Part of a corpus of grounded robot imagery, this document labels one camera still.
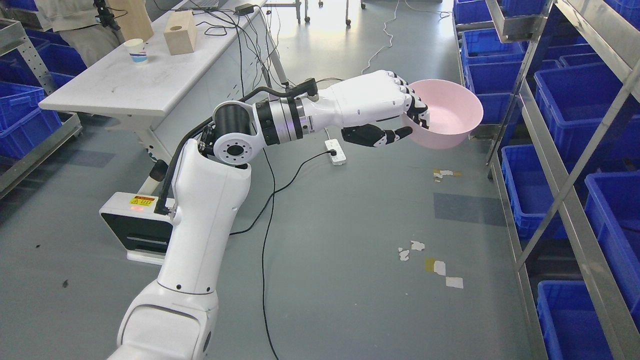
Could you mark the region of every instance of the person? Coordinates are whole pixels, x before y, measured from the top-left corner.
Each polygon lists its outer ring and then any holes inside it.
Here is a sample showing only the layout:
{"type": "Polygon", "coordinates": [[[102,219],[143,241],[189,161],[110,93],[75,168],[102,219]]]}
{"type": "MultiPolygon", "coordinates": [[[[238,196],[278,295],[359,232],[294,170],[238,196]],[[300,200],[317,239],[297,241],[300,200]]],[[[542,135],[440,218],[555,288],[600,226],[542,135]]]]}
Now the person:
{"type": "Polygon", "coordinates": [[[93,0],[35,0],[38,10],[89,67],[124,42],[122,34],[96,22],[93,0]]]}

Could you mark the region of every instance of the beige pants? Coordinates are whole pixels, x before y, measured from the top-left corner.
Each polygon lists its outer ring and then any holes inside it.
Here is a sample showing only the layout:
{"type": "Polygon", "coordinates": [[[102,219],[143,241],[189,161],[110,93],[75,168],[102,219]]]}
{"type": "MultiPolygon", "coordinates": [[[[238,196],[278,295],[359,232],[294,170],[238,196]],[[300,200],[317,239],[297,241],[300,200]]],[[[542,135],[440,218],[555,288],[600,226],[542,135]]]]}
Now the beige pants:
{"type": "Polygon", "coordinates": [[[89,67],[124,42],[119,31],[98,24],[90,28],[58,32],[78,53],[89,67]]]}

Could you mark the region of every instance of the white sticker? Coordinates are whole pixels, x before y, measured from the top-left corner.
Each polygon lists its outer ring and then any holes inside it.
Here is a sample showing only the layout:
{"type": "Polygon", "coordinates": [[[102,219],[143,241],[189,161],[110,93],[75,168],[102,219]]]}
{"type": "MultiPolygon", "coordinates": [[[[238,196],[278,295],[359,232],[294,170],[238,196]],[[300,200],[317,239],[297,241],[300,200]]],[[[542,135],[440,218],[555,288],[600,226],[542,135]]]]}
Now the white sticker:
{"type": "Polygon", "coordinates": [[[446,276],[447,275],[447,264],[445,264],[444,261],[436,260],[433,263],[433,271],[438,275],[446,276]]]}
{"type": "Polygon", "coordinates": [[[400,252],[400,261],[408,261],[409,260],[409,250],[400,252]]]}
{"type": "Polygon", "coordinates": [[[447,286],[450,288],[458,288],[458,289],[463,289],[464,286],[462,285],[462,278],[461,277],[446,277],[445,278],[445,282],[447,283],[447,286]]]}
{"type": "Polygon", "coordinates": [[[419,241],[411,241],[411,249],[412,250],[418,250],[418,251],[422,251],[424,250],[424,244],[419,242],[419,241]]]}

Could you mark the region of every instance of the laptop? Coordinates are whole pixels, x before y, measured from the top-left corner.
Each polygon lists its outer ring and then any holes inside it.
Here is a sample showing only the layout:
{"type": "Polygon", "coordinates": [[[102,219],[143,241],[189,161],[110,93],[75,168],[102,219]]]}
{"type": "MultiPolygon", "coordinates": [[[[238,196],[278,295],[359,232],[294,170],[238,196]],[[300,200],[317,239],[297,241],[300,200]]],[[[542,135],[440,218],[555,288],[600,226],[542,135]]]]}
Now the laptop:
{"type": "Polygon", "coordinates": [[[184,3],[180,10],[205,10],[213,11],[222,8],[227,0],[190,0],[184,3]]]}

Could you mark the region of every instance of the wooden block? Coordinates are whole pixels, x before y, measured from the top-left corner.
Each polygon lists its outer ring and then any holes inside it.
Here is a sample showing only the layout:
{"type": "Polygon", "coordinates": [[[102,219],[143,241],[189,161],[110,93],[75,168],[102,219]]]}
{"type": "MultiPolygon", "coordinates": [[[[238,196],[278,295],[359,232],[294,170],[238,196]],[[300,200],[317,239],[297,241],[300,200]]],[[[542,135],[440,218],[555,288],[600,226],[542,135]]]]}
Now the wooden block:
{"type": "Polygon", "coordinates": [[[116,22],[120,25],[120,31],[125,40],[141,38],[149,40],[154,34],[151,28],[151,20],[145,8],[145,0],[107,0],[116,22]]]}
{"type": "Polygon", "coordinates": [[[164,39],[171,55],[192,53],[196,49],[196,23],[191,10],[173,12],[164,29],[164,39]]]}

